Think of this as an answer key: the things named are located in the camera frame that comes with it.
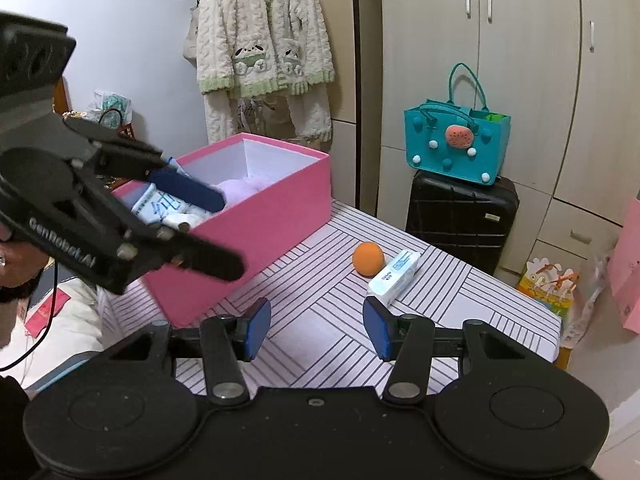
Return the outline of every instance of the black suitcase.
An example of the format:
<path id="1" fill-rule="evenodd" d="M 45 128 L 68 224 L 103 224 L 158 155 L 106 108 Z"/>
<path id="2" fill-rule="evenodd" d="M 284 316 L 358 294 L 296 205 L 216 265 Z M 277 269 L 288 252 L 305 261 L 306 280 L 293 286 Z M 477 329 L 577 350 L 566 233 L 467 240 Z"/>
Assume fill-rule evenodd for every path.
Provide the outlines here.
<path id="1" fill-rule="evenodd" d="M 508 178 L 480 186 L 436 173 L 414 176 L 406 231 L 493 274 L 518 210 Z"/>

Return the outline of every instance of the black cable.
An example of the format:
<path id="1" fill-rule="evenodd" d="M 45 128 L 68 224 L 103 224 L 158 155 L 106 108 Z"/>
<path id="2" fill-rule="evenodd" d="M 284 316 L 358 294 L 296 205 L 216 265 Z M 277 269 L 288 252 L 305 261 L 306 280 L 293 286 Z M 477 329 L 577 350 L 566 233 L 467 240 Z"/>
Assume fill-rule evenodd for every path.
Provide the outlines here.
<path id="1" fill-rule="evenodd" d="M 31 355 L 31 353 L 38 347 L 38 345 L 44 341 L 44 338 L 46 338 L 47 334 L 49 333 L 51 323 L 53 322 L 53 313 L 56 310 L 56 293 L 58 292 L 58 261 L 54 261 L 53 264 L 53 293 L 51 294 L 51 310 L 49 311 L 49 321 L 47 321 L 47 326 L 44 329 L 44 334 L 42 334 L 42 337 L 38 339 L 31 348 L 29 348 L 24 354 L 22 354 L 22 357 L 17 358 L 10 365 L 0 368 L 0 372 L 5 372 L 24 361 L 27 357 L 29 357 L 29 355 Z"/>

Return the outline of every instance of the teal bag handle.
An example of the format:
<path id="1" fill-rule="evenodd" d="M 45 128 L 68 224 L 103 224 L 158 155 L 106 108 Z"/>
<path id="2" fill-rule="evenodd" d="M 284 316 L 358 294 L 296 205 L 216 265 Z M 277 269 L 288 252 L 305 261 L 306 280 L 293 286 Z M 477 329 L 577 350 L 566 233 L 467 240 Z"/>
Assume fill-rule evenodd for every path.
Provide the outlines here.
<path id="1" fill-rule="evenodd" d="M 478 90 L 480 92 L 480 98 L 482 99 L 482 111 L 489 112 L 490 111 L 489 108 L 486 107 L 486 97 L 484 96 L 484 90 L 482 90 L 482 85 L 478 81 L 478 78 L 476 77 L 476 74 L 474 74 L 474 71 L 471 70 L 466 63 L 462 63 L 462 62 L 456 63 L 454 65 L 454 67 L 451 69 L 451 73 L 449 74 L 449 101 L 448 102 L 451 103 L 451 104 L 454 104 L 454 102 L 453 102 L 453 75 L 456 73 L 456 69 L 459 66 L 465 67 L 466 70 L 471 74 L 471 77 L 476 82 L 476 86 L 478 87 Z"/>
<path id="2" fill-rule="evenodd" d="M 434 116 L 432 116 L 429 113 L 429 111 L 443 112 L 445 114 L 455 115 L 457 117 L 460 117 L 461 119 L 464 119 L 468 123 L 469 129 L 474 134 L 478 132 L 478 128 L 479 128 L 478 123 L 476 123 L 470 116 L 468 116 L 464 112 L 461 112 L 460 110 L 456 110 L 455 108 L 452 108 L 446 104 L 441 104 L 441 105 L 437 105 L 434 103 L 423 104 L 423 105 L 420 105 L 419 110 L 420 110 L 420 113 L 426 117 L 427 124 L 429 126 L 435 126 L 435 123 L 437 122 L 437 119 Z"/>

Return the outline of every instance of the orange ball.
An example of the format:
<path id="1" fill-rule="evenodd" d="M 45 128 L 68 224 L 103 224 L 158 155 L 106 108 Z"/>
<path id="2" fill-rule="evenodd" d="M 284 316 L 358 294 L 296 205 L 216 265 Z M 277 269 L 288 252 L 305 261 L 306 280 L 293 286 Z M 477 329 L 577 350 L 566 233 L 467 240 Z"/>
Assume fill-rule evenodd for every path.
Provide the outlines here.
<path id="1" fill-rule="evenodd" d="M 363 242 L 353 251 L 351 258 L 356 272 L 365 278 L 373 278 L 385 268 L 385 255 L 378 244 Z"/>

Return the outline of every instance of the metal screw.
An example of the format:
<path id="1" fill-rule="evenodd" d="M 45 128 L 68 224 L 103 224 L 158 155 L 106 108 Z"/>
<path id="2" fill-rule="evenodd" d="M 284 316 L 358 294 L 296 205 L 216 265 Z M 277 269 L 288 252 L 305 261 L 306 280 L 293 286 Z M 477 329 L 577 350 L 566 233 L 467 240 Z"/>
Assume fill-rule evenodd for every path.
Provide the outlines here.
<path id="1" fill-rule="evenodd" d="M 220 383 L 213 387 L 213 394 L 219 399 L 235 399 L 244 394 L 244 386 L 238 383 Z"/>
<path id="2" fill-rule="evenodd" d="M 171 240 L 171 238 L 174 237 L 174 231 L 168 227 L 162 226 L 158 231 L 156 231 L 156 237 L 164 241 Z"/>
<path id="3" fill-rule="evenodd" d="M 420 387 L 413 383 L 394 383 L 388 391 L 396 399 L 413 399 L 420 394 Z"/>
<path id="4" fill-rule="evenodd" d="M 116 255 L 121 260 L 133 260 L 136 254 L 138 254 L 138 250 L 131 244 L 122 244 L 116 252 Z"/>

